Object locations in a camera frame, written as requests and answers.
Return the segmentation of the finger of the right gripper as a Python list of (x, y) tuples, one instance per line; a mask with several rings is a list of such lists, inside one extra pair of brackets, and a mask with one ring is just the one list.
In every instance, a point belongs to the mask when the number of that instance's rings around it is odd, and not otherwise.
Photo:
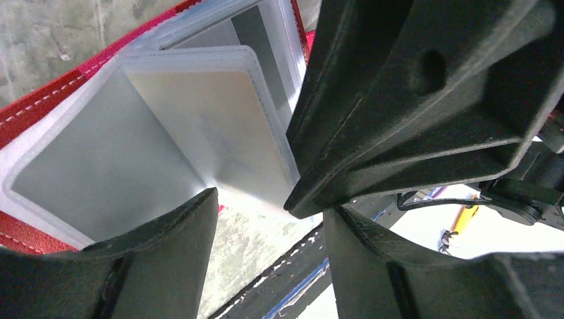
[(562, 95), (562, 1), (323, 1), (284, 208), (501, 177)]

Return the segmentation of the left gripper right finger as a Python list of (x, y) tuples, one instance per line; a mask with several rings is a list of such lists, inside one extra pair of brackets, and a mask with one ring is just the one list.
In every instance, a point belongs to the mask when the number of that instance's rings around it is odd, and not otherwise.
[(340, 318), (562, 318), (561, 253), (466, 260), (344, 207), (324, 214)]

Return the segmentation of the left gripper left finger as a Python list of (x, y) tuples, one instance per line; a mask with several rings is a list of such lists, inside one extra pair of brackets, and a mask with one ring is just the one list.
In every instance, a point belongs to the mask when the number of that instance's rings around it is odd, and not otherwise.
[(212, 187), (78, 252), (2, 250), (1, 317), (195, 318), (218, 208)]

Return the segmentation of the red leather card holder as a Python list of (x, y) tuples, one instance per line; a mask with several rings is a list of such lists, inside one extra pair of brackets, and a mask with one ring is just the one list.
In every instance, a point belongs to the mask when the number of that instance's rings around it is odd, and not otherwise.
[(208, 187), (290, 221), (296, 1), (184, 1), (1, 110), (1, 246), (82, 249)]

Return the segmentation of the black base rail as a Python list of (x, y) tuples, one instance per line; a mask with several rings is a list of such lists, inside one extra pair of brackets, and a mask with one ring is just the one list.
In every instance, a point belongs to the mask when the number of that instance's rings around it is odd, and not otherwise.
[(320, 223), (209, 318), (297, 318), (332, 283)]

